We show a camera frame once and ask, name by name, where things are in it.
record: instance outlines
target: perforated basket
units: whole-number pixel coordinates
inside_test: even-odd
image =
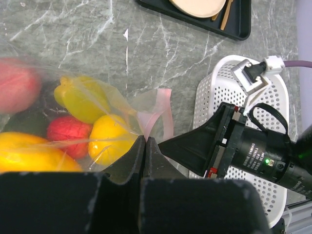
[[[246,95],[234,80],[231,68],[245,59],[249,58],[235,55],[223,58],[215,66],[213,72],[199,83],[196,92],[193,129],[205,123],[223,101],[238,106],[243,105]],[[252,59],[249,60],[253,64],[259,63]],[[261,96],[259,102],[270,104],[279,110],[288,122],[289,97],[286,85],[279,75],[268,78],[271,80],[272,86]],[[274,131],[284,131],[282,125],[271,114],[258,108],[254,113],[265,127]],[[248,120],[247,126],[257,128],[250,120]],[[200,177],[190,172],[189,178]],[[285,208],[287,189],[232,166],[229,167],[225,178],[248,180],[259,192],[269,226],[273,227],[279,221]]]

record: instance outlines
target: marble surface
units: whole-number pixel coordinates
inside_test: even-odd
[[[135,0],[2,0],[0,37],[56,68],[83,72],[131,98],[172,88],[175,134],[192,128],[196,87],[227,55],[297,58],[295,1],[253,0],[252,32],[237,42]],[[298,70],[282,74],[290,134],[301,132]]]

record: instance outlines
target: beige plate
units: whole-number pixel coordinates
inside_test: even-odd
[[[169,0],[176,8],[190,16],[209,18],[223,8],[226,0]]]

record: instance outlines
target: toy fruit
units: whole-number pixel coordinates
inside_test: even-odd
[[[0,133],[0,172],[80,172],[62,150],[44,145],[47,140],[25,133]]]
[[[52,141],[89,139],[91,130],[91,124],[83,123],[72,116],[64,116],[50,123],[47,138]],[[72,144],[62,150],[74,159],[83,158],[88,155],[88,142]]]
[[[60,86],[54,90],[59,105],[85,123],[94,123],[110,110],[100,81],[91,77],[62,77]]]
[[[40,90],[41,77],[35,68],[16,58],[0,58],[0,114],[26,110]]]
[[[116,115],[99,118],[93,125],[89,142],[89,155],[97,163],[108,167],[134,144],[137,136],[123,128],[125,121]]]
[[[26,110],[10,117],[3,132],[20,132],[45,137],[49,120],[41,110]]]

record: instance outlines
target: transparent plastic bag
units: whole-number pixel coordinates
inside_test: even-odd
[[[170,89],[126,100],[117,88],[61,71],[0,41],[0,172],[101,171],[138,135],[173,137]]]

